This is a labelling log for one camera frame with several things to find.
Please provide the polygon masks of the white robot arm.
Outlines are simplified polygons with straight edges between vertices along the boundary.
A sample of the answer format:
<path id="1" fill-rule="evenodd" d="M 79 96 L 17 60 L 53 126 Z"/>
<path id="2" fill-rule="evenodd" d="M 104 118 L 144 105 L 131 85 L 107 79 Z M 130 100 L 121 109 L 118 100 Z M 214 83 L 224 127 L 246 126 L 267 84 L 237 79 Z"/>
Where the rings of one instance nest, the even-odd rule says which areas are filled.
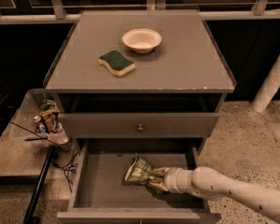
<path id="1" fill-rule="evenodd" d="M 162 167 L 149 174 L 155 188 L 212 199 L 225 196 L 280 224 L 280 190 L 229 178 L 209 167 Z"/>

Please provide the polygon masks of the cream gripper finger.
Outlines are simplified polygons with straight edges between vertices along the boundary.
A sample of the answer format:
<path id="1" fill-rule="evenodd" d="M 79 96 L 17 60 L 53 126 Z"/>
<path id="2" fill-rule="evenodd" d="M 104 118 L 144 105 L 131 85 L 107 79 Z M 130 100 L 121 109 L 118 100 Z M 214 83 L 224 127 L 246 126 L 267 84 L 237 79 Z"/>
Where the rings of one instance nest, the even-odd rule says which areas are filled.
<path id="1" fill-rule="evenodd" d="M 164 184 L 164 180 L 162 178 L 150 179 L 147 183 L 152 189 L 154 189 L 157 193 L 166 192 L 168 188 L 166 188 Z"/>
<path id="2" fill-rule="evenodd" d="M 150 175 L 151 176 L 156 176 L 156 177 L 165 177 L 165 175 L 168 173 L 169 170 L 170 170 L 170 167 L 157 168 L 157 169 L 154 169 L 150 173 Z"/>

